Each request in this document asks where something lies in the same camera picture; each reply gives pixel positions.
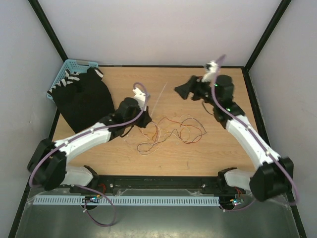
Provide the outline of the grey zip tie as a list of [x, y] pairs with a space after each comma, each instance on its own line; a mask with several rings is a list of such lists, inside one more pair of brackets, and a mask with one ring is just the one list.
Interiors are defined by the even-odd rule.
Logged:
[[157, 107], [157, 104], [158, 104], [158, 102], [159, 102], [159, 100], [160, 100], [160, 98], [161, 98], [161, 96], [162, 96], [167, 84], [168, 84], [168, 82], [165, 83], [165, 85], [163, 86], [161, 92], [159, 93], [159, 96], [158, 96], [158, 98], [157, 98], [157, 100], [156, 100], [156, 102], [155, 102], [155, 104], [154, 104], [154, 106], [152, 108], [152, 111], [151, 111], [151, 114], [150, 114], [151, 117], [152, 117], [152, 115], [153, 115], [153, 113], [154, 113], [154, 111], [155, 111], [155, 109]]

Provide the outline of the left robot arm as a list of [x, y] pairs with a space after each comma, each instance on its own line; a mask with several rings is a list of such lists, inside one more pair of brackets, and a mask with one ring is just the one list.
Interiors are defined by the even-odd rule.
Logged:
[[61, 185], [74, 185], [87, 192], [97, 190], [99, 175], [90, 166], [71, 166], [69, 162], [97, 145], [123, 137], [127, 127], [146, 127], [151, 122], [147, 102], [148, 97], [127, 97], [114, 113], [90, 128], [65, 139], [40, 141], [27, 166], [29, 186], [46, 191]]

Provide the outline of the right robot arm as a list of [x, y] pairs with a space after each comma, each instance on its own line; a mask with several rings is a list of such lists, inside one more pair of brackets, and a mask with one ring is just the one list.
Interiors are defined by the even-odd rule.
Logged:
[[192, 93], [193, 101], [211, 104], [215, 119], [235, 137], [255, 166], [255, 173], [236, 167], [220, 171], [216, 181], [220, 192], [238, 187], [250, 191], [258, 201], [266, 201], [295, 189], [292, 160], [282, 158], [252, 127], [244, 111], [233, 101], [234, 85], [230, 76], [220, 75], [210, 83], [193, 75], [174, 90], [184, 100]]

